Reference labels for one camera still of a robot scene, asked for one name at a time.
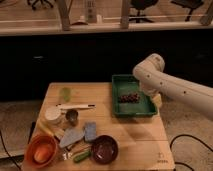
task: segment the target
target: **green tray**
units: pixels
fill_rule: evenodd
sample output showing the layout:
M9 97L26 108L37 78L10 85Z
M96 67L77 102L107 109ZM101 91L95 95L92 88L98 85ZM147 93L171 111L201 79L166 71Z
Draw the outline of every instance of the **green tray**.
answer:
M121 103L121 95L137 93L140 99L137 103ZM139 91L139 81L133 75L112 76L113 110L117 117L147 117L157 114L157 108L149 96Z

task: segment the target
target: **blue sponge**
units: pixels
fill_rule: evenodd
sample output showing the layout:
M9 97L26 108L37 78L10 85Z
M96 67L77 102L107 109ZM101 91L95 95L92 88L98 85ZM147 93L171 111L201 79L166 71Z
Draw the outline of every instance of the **blue sponge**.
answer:
M84 132L85 142L92 142L96 138L96 123L86 122Z

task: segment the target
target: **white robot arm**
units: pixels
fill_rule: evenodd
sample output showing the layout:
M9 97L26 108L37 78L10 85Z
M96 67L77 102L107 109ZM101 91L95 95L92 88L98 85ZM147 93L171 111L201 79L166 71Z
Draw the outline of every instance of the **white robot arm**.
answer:
M165 74L164 66L163 58L155 53L137 64L133 75L140 82L140 90L151 97L159 91L213 120L213 89Z

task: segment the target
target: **wall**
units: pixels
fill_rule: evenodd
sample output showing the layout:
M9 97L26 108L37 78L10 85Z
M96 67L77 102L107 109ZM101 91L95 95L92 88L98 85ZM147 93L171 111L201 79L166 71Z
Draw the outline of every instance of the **wall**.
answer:
M0 100L42 99L50 82L111 81L156 52L165 72L213 86L212 29L0 37Z

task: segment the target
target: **wooden table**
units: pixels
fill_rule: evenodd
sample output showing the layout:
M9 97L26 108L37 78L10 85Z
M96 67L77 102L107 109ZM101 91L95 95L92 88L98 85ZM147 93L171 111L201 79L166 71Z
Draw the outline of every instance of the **wooden table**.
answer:
M53 162L45 171L63 170L172 170L174 161L160 114L151 118L116 118L112 109L111 83L51 83L39 113L42 118L46 109L60 102L59 92L71 90L72 104L95 104L94 109L79 110L78 129L84 123L95 121L97 135L110 135L118 143L119 153L115 161L100 165L90 158L76 164L72 159ZM38 125L33 136L40 133ZM35 170L23 161L23 171Z

